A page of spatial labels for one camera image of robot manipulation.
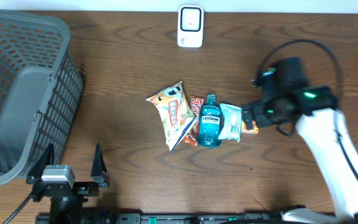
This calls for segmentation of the mint green wet wipes pack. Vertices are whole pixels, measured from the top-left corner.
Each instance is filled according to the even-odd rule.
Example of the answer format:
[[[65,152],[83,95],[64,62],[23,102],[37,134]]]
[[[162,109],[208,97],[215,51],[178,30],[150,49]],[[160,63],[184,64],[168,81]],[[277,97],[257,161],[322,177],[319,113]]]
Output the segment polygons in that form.
[[[219,140],[241,140],[242,109],[235,105],[220,104],[223,114],[223,127],[219,133]]]

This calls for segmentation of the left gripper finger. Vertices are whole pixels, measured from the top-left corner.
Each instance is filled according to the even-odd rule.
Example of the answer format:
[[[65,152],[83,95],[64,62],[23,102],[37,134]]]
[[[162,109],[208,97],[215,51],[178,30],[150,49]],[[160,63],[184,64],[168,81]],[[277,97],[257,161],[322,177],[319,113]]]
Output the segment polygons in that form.
[[[54,165],[54,145],[50,143],[40,159],[35,163],[27,174],[26,183],[34,184],[42,179],[42,174],[48,165]]]
[[[91,178],[94,179],[94,182],[97,183],[99,187],[109,187],[110,185],[110,176],[104,163],[100,143],[97,143],[94,152]]]

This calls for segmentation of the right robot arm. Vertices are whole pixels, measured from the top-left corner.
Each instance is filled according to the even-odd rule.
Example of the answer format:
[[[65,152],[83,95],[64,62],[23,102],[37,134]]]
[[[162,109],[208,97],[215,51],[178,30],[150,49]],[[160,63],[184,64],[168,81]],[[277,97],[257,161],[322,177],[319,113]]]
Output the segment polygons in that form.
[[[334,215],[304,206],[281,212],[285,223],[358,223],[358,153],[352,143],[339,98],[328,86],[310,86],[299,58],[260,68],[254,85],[262,100],[242,105],[248,129],[275,125],[285,136],[298,133],[309,147],[328,187]]]

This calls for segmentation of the red Top chocolate bar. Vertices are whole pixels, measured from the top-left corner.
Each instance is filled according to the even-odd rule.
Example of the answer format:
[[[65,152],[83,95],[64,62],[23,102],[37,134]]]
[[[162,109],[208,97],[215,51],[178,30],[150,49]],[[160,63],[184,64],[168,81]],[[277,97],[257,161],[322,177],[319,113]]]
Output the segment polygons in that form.
[[[190,106],[195,116],[195,122],[193,127],[183,138],[182,140],[183,143],[191,144],[192,146],[198,145],[197,137],[199,133],[199,120],[200,120],[201,107],[203,106],[203,104],[204,104],[203,97],[195,96],[195,95],[190,96]]]

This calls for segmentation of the blue Listerine mouthwash bottle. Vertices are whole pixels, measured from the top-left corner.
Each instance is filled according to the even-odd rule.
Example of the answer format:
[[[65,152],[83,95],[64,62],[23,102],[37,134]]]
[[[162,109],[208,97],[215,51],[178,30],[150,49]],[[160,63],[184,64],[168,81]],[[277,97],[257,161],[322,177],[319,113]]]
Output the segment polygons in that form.
[[[219,134],[221,131],[221,109],[217,104],[217,96],[210,92],[206,96],[206,103],[201,107],[198,132],[198,144],[204,147],[218,147],[221,145]]]

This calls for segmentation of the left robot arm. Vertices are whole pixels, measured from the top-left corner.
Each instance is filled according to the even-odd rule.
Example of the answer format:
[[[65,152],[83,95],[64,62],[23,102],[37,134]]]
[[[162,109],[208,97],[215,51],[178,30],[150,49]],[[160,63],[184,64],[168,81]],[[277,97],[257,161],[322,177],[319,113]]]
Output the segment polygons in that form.
[[[54,163],[54,145],[50,143],[28,173],[26,183],[32,185],[29,198],[40,202],[50,199],[50,211],[38,216],[37,223],[114,223],[107,208],[84,207],[90,197],[99,196],[100,188],[109,187],[110,176],[101,146],[96,145],[91,168],[92,181],[76,181],[68,165]]]

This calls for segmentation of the beige snack bag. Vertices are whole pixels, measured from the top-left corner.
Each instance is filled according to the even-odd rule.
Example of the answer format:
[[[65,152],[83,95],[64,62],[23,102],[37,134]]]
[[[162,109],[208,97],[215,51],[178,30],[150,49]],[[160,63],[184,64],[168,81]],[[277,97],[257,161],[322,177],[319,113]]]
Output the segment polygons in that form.
[[[182,81],[165,87],[146,100],[157,108],[163,124],[166,145],[170,151],[173,151],[196,123]]]

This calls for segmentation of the orange Kleenex tissue pack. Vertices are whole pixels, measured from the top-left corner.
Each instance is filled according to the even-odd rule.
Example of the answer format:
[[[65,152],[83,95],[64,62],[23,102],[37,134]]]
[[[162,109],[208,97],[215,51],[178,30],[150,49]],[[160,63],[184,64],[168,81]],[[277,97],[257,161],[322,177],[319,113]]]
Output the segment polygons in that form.
[[[259,128],[257,127],[257,124],[255,121],[252,122],[251,125],[246,124],[244,121],[242,122],[242,127],[241,127],[241,133],[245,133],[245,134],[258,134],[259,133]]]

